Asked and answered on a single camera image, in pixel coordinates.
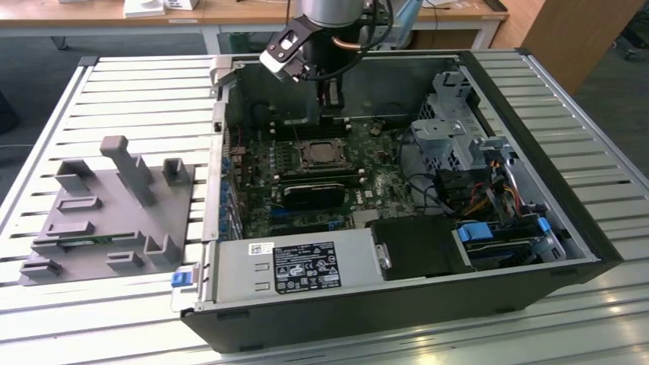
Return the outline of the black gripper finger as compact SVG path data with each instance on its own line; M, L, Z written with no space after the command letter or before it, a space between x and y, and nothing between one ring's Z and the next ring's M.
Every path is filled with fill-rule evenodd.
M319 124L331 125L333 119L341 115L345 107L345 97L342 92L342 76L337 76L325 81L318 81L317 97L319 108Z

